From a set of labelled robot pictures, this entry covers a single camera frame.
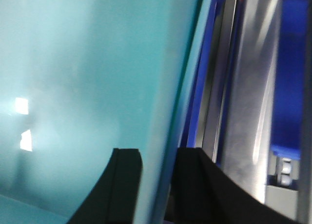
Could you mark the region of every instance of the metal strip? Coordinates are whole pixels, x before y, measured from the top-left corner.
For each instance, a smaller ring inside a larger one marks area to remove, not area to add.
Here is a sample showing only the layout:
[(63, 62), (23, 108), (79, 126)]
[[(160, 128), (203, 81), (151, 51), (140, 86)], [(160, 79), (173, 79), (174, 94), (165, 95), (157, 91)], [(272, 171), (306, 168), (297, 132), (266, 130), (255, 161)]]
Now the metal strip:
[(230, 53), (231, 40), (233, 35), (234, 16), (237, 0), (226, 0), (220, 33), (219, 47), (216, 57), (216, 66), (211, 86), (209, 107), (206, 118), (206, 125), (202, 148), (205, 153), (215, 162), (217, 147), (219, 143), (219, 131), (222, 115), (222, 99), (225, 87), (226, 73), (228, 68), (228, 58)]
[(312, 224), (312, 0), (309, 0), (297, 218)]
[(246, 0), (234, 76), (223, 171), (265, 201), (282, 0)]

